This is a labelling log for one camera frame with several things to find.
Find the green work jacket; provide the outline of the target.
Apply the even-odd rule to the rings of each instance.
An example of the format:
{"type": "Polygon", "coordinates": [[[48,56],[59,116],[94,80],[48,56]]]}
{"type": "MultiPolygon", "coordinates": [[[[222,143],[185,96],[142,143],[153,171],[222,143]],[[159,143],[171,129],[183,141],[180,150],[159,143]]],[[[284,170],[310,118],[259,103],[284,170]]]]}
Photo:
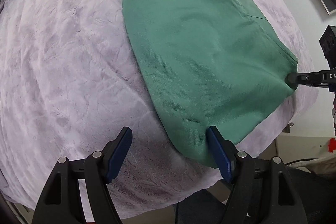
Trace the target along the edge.
{"type": "Polygon", "coordinates": [[[253,0],[122,0],[126,32],[174,147],[216,167],[206,129],[240,143],[296,90],[298,59],[253,0]]]}

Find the lilac plush bed blanket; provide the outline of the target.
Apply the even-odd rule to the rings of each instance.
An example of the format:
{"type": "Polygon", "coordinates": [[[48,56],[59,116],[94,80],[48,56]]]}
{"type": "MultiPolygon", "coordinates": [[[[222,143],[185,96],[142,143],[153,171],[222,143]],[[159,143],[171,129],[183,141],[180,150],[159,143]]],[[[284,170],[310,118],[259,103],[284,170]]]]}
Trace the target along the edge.
{"type": "Polygon", "coordinates": [[[130,127],[108,185],[122,219],[164,208],[221,175],[169,141],[138,70],[121,0],[6,0],[1,12],[1,192],[34,209],[61,156],[87,157],[130,127]]]}

